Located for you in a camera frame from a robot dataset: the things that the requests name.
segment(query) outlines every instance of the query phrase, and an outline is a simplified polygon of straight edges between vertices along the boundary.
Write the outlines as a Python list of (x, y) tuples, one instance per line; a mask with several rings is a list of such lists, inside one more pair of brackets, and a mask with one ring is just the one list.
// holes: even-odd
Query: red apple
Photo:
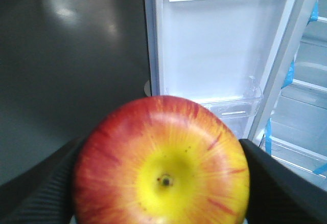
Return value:
[(236, 224), (249, 171), (232, 132), (172, 96), (132, 101), (91, 133), (74, 171), (79, 224)]

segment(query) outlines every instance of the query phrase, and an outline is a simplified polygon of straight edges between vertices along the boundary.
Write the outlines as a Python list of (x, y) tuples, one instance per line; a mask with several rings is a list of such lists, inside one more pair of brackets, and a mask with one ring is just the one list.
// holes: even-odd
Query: gray floor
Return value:
[(148, 79), (143, 0), (0, 0), (0, 184)]

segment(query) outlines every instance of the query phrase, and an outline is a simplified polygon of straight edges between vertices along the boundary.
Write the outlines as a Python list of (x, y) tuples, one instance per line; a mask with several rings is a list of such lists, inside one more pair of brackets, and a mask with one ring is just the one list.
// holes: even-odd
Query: open refrigerator door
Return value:
[(152, 95), (198, 102), (251, 139), (294, 7), (314, 1), (145, 0)]

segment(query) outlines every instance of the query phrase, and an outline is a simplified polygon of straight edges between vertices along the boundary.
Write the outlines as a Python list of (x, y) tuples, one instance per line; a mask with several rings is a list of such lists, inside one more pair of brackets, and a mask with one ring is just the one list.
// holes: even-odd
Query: apple calyx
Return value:
[(164, 187), (173, 185), (173, 178), (168, 174), (163, 174), (161, 177), (157, 178), (157, 181), (161, 186)]

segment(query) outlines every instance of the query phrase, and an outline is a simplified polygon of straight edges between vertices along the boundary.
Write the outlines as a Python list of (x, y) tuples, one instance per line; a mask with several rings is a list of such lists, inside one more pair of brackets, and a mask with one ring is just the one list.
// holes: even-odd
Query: apple skin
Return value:
[(173, 96), (109, 114), (74, 168), (79, 224), (237, 224), (248, 198), (237, 138), (209, 110)]

